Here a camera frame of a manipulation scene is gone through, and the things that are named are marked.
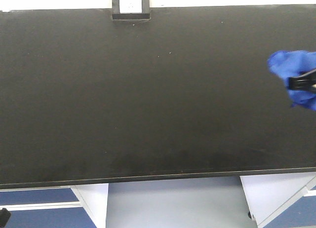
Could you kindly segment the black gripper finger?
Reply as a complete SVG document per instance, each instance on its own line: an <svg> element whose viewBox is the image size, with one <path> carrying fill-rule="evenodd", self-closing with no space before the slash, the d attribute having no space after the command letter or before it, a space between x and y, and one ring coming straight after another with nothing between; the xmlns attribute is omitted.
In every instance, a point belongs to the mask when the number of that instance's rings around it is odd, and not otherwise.
<svg viewBox="0 0 316 228"><path fill-rule="evenodd" d="M6 208L0 209L0 227L4 228L11 217L11 213Z"/></svg>
<svg viewBox="0 0 316 228"><path fill-rule="evenodd" d="M290 77L288 79L288 89L296 91L316 91L316 70L302 72L299 76Z"/></svg>

